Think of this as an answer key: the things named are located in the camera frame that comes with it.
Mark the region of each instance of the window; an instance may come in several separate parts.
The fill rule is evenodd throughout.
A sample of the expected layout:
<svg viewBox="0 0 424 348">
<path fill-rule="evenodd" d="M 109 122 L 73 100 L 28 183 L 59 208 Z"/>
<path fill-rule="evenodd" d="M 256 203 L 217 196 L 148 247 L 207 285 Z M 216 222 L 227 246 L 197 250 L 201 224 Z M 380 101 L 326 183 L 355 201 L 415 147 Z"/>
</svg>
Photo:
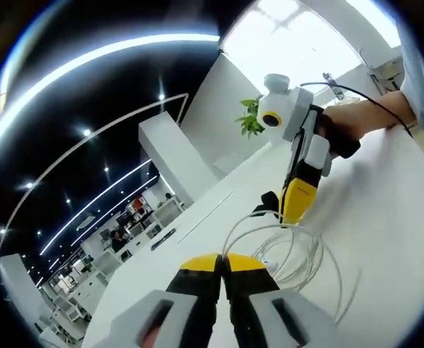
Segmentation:
<svg viewBox="0 0 424 348">
<path fill-rule="evenodd" d="M 391 47 L 400 46 L 395 22 L 373 0 L 346 0 L 380 33 Z"/>
<path fill-rule="evenodd" d="M 287 75 L 292 88 L 323 81 L 323 73 L 338 78 L 361 64 L 342 36 L 296 0 L 258 1 L 224 40 L 223 51 L 262 93 L 269 73 Z"/>
</svg>

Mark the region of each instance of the wire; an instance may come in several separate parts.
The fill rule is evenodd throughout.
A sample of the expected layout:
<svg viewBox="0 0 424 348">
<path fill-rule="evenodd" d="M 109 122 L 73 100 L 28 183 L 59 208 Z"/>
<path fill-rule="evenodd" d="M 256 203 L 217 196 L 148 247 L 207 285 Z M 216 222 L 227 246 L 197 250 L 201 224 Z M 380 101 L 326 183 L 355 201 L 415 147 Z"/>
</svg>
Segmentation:
<svg viewBox="0 0 424 348">
<path fill-rule="evenodd" d="M 367 99 L 368 101 L 372 102 L 374 105 L 376 105 L 377 107 L 380 107 L 381 109 L 387 111 L 389 114 L 391 114 L 392 116 L 394 116 L 394 118 L 399 121 L 399 123 L 401 125 L 403 125 L 403 127 L 405 128 L 406 132 L 408 133 L 409 136 L 411 136 L 413 138 L 413 135 L 410 132 L 410 129 L 408 128 L 408 126 L 405 124 L 405 122 L 403 122 L 403 120 L 400 118 L 400 116 L 398 116 L 398 114 L 396 114 L 395 112 L 392 112 L 391 110 L 389 110 L 387 107 L 383 106 L 382 104 L 379 104 L 376 100 L 370 98 L 369 96 L 363 94 L 362 92 L 357 91 L 356 89 L 347 87 L 347 86 L 343 86 L 343 85 L 338 85 L 337 83 L 329 83 L 329 82 L 306 82 L 306 83 L 302 83 L 300 86 L 304 87 L 304 86 L 315 86 L 315 85 L 324 85 L 324 86 L 330 86 L 330 87 L 340 87 L 343 89 L 346 89 L 347 91 L 351 91 L 353 93 L 358 94 L 359 96 L 362 96 L 363 98 Z"/>
<path fill-rule="evenodd" d="M 235 243 L 237 243 L 237 241 L 239 241 L 240 239 L 242 239 L 245 236 L 248 236 L 249 234 L 253 233 L 253 232 L 257 232 L 257 231 L 263 231 L 263 230 L 267 230 L 269 228 L 279 228 L 279 232 L 271 237 L 269 237 L 268 239 L 266 239 L 263 244 L 256 250 L 256 252 L 254 252 L 254 254 L 252 255 L 252 257 L 258 259 L 259 261 L 262 261 L 265 259 L 265 255 L 273 248 L 276 247 L 277 245 L 280 245 L 282 243 L 286 243 L 286 242 L 290 242 L 291 246 L 289 248 L 289 251 L 284 259 L 284 261 L 281 263 L 281 265 L 278 267 L 278 269 L 273 272 L 270 273 L 271 276 L 275 279 L 276 282 L 278 283 L 287 283 L 288 281 L 295 279 L 295 277 L 297 276 L 304 276 L 304 278 L 298 282 L 296 285 L 291 286 L 291 288 L 294 291 L 301 291 L 317 274 L 318 270 L 320 269 L 321 263 L 323 261 L 323 257 L 324 257 L 324 251 L 326 250 L 326 252 L 329 254 L 330 258 L 333 261 L 334 267 L 336 269 L 336 275 L 338 278 L 338 286 L 339 286 L 339 292 L 338 292 L 338 299 L 337 299 L 337 305 L 336 305 L 336 311 L 334 314 L 334 318 L 335 318 L 335 322 L 336 323 L 340 323 L 340 321 L 344 318 L 345 314 L 347 313 L 347 311 L 350 308 L 350 305 L 352 304 L 355 294 L 357 293 L 357 288 L 358 288 L 358 284 L 359 284 L 359 280 L 360 280 L 360 276 L 361 276 L 361 272 L 358 272 L 357 275 L 357 279 L 355 281 L 355 285 L 354 285 L 354 289 L 352 291 L 352 294 L 349 298 L 349 300 L 347 301 L 347 305 L 344 308 L 344 310 L 342 312 L 341 311 L 341 303 L 342 303 L 342 296 L 343 296 L 343 291 L 344 291 L 344 285 L 343 285 L 343 281 L 342 281 L 342 276 L 341 276 L 341 271 L 340 268 L 338 266 L 338 263 L 336 261 L 336 258 L 334 257 L 334 254 L 332 253 L 331 249 L 329 248 L 329 246 L 321 239 L 320 236 L 313 236 L 310 232 L 306 231 L 302 226 L 300 225 L 292 225 L 292 224 L 287 224 L 287 223 L 276 223 L 276 224 L 270 224 L 270 225 L 264 225 L 258 228 L 253 228 L 250 231 L 247 231 L 245 233 L 242 233 L 240 236 L 238 236 L 236 239 L 234 239 L 229 246 L 227 245 L 230 239 L 231 234 L 233 234 L 233 232 L 236 230 L 236 228 L 247 218 L 253 217 L 253 216 L 259 216 L 262 213 L 271 213 L 271 214 L 277 214 L 279 216 L 282 216 L 279 212 L 274 212 L 272 210 L 263 210 L 263 211 L 259 211 L 259 212 L 253 212 L 251 214 L 248 214 L 247 216 L 241 218 L 230 230 L 230 233 L 228 234 L 226 240 L 225 240 L 225 244 L 223 246 L 223 254 L 227 254 L 229 253 L 230 249 L 233 247 L 233 245 Z M 309 245 L 308 251 L 307 251 L 307 256 L 305 257 L 304 260 L 302 260 L 301 264 L 298 266 L 297 269 L 295 269 L 295 271 L 293 271 L 291 274 L 289 275 L 284 275 L 281 273 L 282 269 L 284 268 L 285 264 L 288 262 L 288 259 L 292 253 L 293 250 L 293 246 L 294 246 L 294 239 L 295 239 L 295 233 L 297 232 L 299 235 L 306 235 L 309 236 L 311 238 L 311 243 Z M 290 241 L 279 241 L 281 238 L 285 238 L 287 236 L 291 237 Z M 321 246 L 321 252 L 320 252 L 320 256 L 318 258 L 318 260 L 316 260 L 316 255 L 317 255 L 317 250 L 319 248 L 319 246 Z"/>
</svg>

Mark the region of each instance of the black handle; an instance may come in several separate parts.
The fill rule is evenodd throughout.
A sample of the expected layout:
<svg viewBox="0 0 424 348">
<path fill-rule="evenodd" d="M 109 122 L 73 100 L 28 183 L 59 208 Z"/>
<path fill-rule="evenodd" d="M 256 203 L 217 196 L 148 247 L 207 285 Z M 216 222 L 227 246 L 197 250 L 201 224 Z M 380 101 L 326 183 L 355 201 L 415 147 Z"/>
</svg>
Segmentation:
<svg viewBox="0 0 424 348">
<path fill-rule="evenodd" d="M 318 115 L 317 121 L 325 131 L 324 137 L 329 141 L 331 152 L 342 158 L 349 158 L 357 152 L 360 147 L 359 141 L 349 136 L 341 125 L 335 124 L 329 116 L 322 112 Z"/>
</svg>

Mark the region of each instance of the plant leaf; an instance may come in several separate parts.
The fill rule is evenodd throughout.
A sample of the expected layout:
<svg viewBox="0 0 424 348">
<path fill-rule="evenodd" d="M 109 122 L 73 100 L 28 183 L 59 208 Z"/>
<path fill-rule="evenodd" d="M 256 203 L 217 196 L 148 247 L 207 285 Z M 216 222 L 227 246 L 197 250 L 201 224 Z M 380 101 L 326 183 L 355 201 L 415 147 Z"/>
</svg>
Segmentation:
<svg viewBox="0 0 424 348">
<path fill-rule="evenodd" d="M 255 100 L 253 99 L 244 99 L 240 101 L 240 103 L 244 105 L 245 107 L 250 107 L 254 102 Z"/>
</svg>

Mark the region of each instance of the sleeve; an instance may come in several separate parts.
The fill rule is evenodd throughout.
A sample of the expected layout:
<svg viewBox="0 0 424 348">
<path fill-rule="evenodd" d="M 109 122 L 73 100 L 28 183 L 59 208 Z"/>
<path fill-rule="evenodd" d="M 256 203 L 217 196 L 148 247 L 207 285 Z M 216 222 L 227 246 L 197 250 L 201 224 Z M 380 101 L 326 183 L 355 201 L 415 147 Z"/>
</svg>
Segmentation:
<svg viewBox="0 0 424 348">
<path fill-rule="evenodd" d="M 397 25 L 405 71 L 400 91 L 404 94 L 417 121 L 424 129 L 424 60 L 416 47 L 412 36 L 403 25 Z"/>
</svg>

